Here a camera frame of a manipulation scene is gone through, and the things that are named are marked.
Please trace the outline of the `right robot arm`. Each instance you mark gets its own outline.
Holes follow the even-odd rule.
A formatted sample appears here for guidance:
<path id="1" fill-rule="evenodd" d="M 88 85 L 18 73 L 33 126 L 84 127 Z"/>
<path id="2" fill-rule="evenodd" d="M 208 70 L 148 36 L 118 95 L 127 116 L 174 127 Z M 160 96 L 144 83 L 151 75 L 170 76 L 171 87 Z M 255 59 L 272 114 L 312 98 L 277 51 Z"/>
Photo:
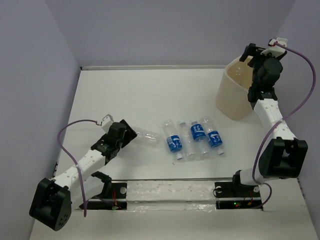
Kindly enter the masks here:
<path id="1" fill-rule="evenodd" d="M 239 59 L 244 62 L 251 57 L 247 65 L 252 68 L 252 82 L 247 98 L 267 134 L 253 167 L 233 175 L 230 190 L 235 196 L 242 196 L 250 186 L 276 179 L 294 179 L 301 172 L 308 144 L 289 129 L 274 88 L 283 71 L 281 59 L 287 54 L 287 44 L 287 39 L 280 37 L 271 39 L 267 48 L 250 43 Z"/>

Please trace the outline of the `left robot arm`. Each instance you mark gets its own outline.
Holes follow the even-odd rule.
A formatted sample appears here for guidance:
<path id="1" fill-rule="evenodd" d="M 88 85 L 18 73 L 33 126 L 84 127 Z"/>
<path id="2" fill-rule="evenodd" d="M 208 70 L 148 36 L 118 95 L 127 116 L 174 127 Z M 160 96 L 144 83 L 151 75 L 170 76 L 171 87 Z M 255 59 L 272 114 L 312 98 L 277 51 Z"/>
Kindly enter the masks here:
<path id="1" fill-rule="evenodd" d="M 59 231 L 71 217 L 72 211 L 83 207 L 88 200 L 104 198 L 113 193 L 112 179 L 102 169 L 119 151 L 137 137 L 132 127 L 107 115 L 99 124 L 104 131 L 96 143 L 74 165 L 51 179 L 43 178 L 37 185 L 29 215 L 54 231 Z"/>

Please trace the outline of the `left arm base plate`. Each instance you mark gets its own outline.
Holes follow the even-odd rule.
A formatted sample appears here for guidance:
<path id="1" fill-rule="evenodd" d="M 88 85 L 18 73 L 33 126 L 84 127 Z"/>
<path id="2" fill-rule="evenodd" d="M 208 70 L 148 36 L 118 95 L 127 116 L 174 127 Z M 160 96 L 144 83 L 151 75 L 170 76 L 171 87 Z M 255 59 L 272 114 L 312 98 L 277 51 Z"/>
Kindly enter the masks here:
<path id="1" fill-rule="evenodd" d="M 112 182 L 111 187 L 87 201 L 87 210 L 121 211 L 127 209 L 127 183 Z"/>

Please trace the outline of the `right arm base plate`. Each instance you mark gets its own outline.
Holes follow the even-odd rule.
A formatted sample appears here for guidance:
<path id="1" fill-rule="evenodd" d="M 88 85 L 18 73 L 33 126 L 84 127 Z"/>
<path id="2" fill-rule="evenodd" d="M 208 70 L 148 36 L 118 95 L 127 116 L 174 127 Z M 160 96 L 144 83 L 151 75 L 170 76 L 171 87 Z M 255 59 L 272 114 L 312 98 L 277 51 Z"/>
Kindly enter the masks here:
<path id="1" fill-rule="evenodd" d="M 217 181 L 212 191 L 217 210 L 241 210 L 263 207 L 258 186 L 235 187 L 231 181 Z"/>

